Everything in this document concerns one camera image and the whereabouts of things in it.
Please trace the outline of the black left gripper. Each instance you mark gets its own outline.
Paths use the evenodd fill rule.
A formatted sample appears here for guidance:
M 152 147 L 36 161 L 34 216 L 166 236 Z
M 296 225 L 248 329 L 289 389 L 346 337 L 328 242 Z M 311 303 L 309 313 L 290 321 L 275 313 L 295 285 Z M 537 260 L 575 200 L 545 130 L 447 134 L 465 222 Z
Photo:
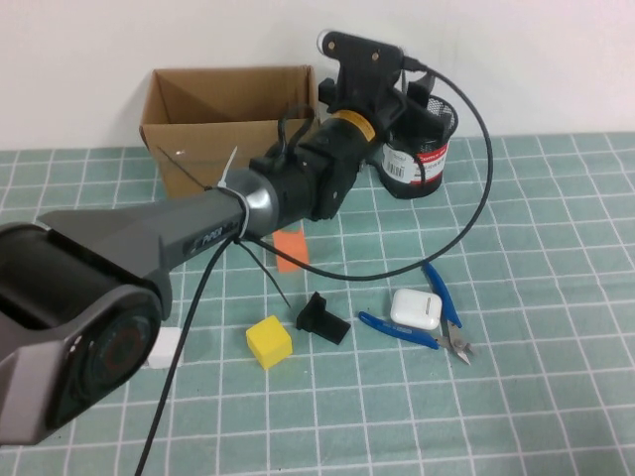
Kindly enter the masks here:
M 387 132 L 405 113 L 406 120 L 421 130 L 437 130 L 438 119 L 429 111 L 435 86 L 425 73 L 408 82 L 405 95 L 396 89 L 402 54 L 357 54 L 339 60 L 337 80 L 327 77 L 318 84 L 318 101 L 327 112 L 351 110 L 367 119 L 377 132 Z

